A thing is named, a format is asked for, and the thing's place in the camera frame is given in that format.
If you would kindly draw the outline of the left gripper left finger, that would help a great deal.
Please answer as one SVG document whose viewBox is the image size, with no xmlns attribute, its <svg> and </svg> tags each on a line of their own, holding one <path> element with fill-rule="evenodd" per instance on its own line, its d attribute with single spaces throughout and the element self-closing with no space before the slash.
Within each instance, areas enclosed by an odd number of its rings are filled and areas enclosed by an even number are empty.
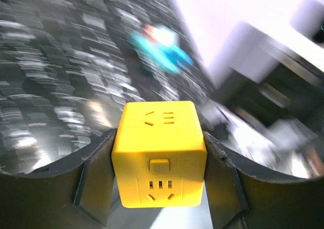
<svg viewBox="0 0 324 229">
<path fill-rule="evenodd" d="M 116 129 L 29 174 L 1 174 L 1 228 L 105 228 Z"/>
</svg>

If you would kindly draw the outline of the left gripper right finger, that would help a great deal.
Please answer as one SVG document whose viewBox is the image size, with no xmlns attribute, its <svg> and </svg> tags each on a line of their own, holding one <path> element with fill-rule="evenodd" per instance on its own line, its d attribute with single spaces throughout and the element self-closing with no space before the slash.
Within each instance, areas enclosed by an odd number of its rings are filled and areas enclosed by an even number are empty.
<svg viewBox="0 0 324 229">
<path fill-rule="evenodd" d="M 213 228 L 323 228 L 323 178 L 262 166 L 204 132 Z"/>
</svg>

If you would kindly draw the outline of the yellow cube adapter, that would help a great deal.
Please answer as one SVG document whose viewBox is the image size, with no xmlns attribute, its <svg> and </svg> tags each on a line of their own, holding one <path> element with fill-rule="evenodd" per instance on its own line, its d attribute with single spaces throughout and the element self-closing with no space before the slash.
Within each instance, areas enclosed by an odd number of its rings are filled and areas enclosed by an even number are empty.
<svg viewBox="0 0 324 229">
<path fill-rule="evenodd" d="M 207 150 L 191 101 L 127 103 L 111 159 L 124 207 L 201 203 Z"/>
</svg>

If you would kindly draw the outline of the light blue plug adapter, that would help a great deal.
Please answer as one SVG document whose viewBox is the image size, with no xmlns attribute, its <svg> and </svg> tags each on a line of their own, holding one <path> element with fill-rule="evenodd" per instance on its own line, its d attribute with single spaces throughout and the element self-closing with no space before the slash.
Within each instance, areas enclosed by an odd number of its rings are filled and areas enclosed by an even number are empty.
<svg viewBox="0 0 324 229">
<path fill-rule="evenodd" d="M 177 45 L 172 45 L 170 47 L 170 51 L 169 57 L 173 63 L 181 65 L 193 65 L 193 60 Z"/>
</svg>

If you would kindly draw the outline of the pink plug adapter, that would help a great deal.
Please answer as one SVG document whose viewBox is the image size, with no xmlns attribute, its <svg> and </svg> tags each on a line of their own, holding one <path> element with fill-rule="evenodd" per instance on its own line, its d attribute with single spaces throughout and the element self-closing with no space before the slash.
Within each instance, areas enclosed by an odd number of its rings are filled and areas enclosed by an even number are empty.
<svg viewBox="0 0 324 229">
<path fill-rule="evenodd" d="M 143 27 L 143 31 L 151 39 L 156 39 L 156 36 L 158 34 L 158 29 L 152 25 L 149 25 L 149 24 L 147 24 Z"/>
</svg>

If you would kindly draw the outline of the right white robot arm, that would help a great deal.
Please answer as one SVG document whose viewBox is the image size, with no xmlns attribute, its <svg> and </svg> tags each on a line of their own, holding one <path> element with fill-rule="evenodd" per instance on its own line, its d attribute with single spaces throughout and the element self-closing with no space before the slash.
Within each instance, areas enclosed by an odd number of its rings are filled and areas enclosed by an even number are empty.
<svg viewBox="0 0 324 229">
<path fill-rule="evenodd" d="M 220 64 L 226 72 L 211 99 L 243 120 L 323 128 L 323 0 L 303 0 L 282 41 L 240 24 Z"/>
</svg>

